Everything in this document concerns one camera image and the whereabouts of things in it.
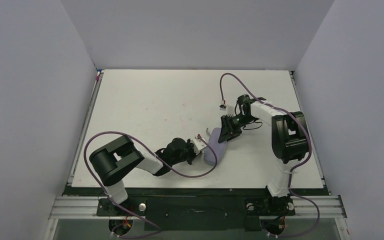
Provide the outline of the purple zippered umbrella case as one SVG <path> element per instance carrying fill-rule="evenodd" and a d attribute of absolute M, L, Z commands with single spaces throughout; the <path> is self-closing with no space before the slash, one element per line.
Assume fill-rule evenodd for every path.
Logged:
<path fill-rule="evenodd" d="M 207 141 L 208 145 L 214 150 L 215 154 L 207 147 L 203 152 L 204 163 L 214 166 L 219 165 L 227 149 L 227 141 L 219 143 L 219 137 L 221 135 L 221 128 L 215 127 L 209 136 Z"/>

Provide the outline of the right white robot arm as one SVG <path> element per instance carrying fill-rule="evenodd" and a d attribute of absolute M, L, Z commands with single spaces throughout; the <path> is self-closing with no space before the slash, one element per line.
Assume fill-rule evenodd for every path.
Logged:
<path fill-rule="evenodd" d="M 262 97 L 252 99 L 247 94 L 239 96 L 235 106 L 228 105 L 223 99 L 219 107 L 226 112 L 220 118 L 221 130 L 217 140 L 220 144 L 239 137 L 245 126 L 256 121 L 262 121 L 271 128 L 271 148 L 277 158 L 277 170 L 265 188 L 267 197 L 261 208 L 276 216 L 291 211 L 289 199 L 293 168 L 305 155 L 312 153 L 304 114 L 283 111 Z"/>

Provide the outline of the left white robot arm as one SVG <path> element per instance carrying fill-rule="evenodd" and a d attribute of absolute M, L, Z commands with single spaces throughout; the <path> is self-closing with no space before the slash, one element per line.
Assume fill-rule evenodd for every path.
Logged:
<path fill-rule="evenodd" d="M 125 188 L 123 178 L 132 170 L 140 169 L 155 177 L 173 170 L 173 166 L 186 162 L 191 165 L 206 146 L 199 138 L 174 138 L 166 147 L 155 152 L 140 151 L 132 138 L 122 135 L 93 151 L 89 157 L 89 167 L 103 185 L 104 193 L 115 203 L 135 211 Z"/>

